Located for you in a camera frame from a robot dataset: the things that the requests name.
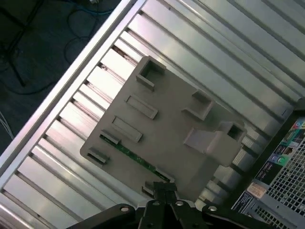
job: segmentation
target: blue cable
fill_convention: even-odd
[[[94,14],[94,15],[108,15],[108,14],[111,14],[114,10],[114,9],[111,9],[111,10],[107,10],[107,11],[103,11],[103,12],[96,12],[96,11],[92,11],[90,9],[87,9],[86,7],[74,2],[73,0],[66,0],[66,1],[74,3],[79,9],[81,9],[81,10],[87,12],[87,13]]]

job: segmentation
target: metal mesh grille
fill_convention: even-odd
[[[262,209],[261,207],[257,207],[255,212],[268,224],[272,224],[278,229],[290,229],[281,223],[275,216],[270,214],[268,211]]]
[[[267,195],[305,216],[305,142],[276,177]]]

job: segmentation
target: dark carpet floor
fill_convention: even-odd
[[[1,0],[0,7],[25,22],[36,1],[38,0]],[[77,2],[90,10],[97,10],[97,5],[92,5],[89,0]],[[119,2],[120,0],[100,1],[98,10],[113,9]],[[77,11],[69,17],[71,31],[67,18],[77,9],[79,7],[76,4],[68,1],[44,1],[12,54],[13,63],[26,83],[25,87],[19,84],[3,54],[0,55],[0,112],[6,117],[14,135],[25,125],[54,84],[32,95],[19,95],[10,90],[28,93],[57,82],[70,66],[68,62],[76,58],[87,42],[86,39],[74,38],[88,36],[96,25],[94,34],[108,17],[99,15],[97,18],[96,15]],[[8,47],[19,31],[18,26],[0,14],[0,43],[4,47]],[[64,58],[65,47],[68,62]],[[10,136],[0,125],[0,153],[10,142]]]

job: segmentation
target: metal bolt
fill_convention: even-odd
[[[210,211],[217,211],[217,207],[215,207],[215,206],[210,206],[210,207],[209,207],[209,210],[210,210]]]
[[[177,201],[177,202],[176,202],[176,205],[182,206],[182,205],[183,205],[183,202],[182,202],[182,201]]]
[[[129,211],[129,209],[128,209],[128,207],[123,207],[123,208],[121,208],[121,211],[126,212],[126,211]]]

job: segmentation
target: green circuit board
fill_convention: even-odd
[[[138,164],[140,164],[144,168],[148,169],[149,171],[151,171],[152,173],[154,173],[155,175],[160,177],[162,180],[164,180],[166,182],[170,182],[170,180],[167,177],[163,176],[158,171],[156,171],[156,167],[155,166],[153,166],[152,164],[148,163],[143,158],[139,157],[134,152],[132,152],[128,148],[124,147],[122,144],[120,144],[120,143],[115,144],[114,142],[112,142],[111,140],[109,140],[108,138],[106,138],[103,135],[100,135],[100,138],[102,140],[104,140],[105,142],[109,143],[110,145],[112,145],[113,147],[115,147],[117,150],[119,150],[120,152],[122,152],[126,156],[128,156],[130,159],[134,160],[135,162],[137,162]]]

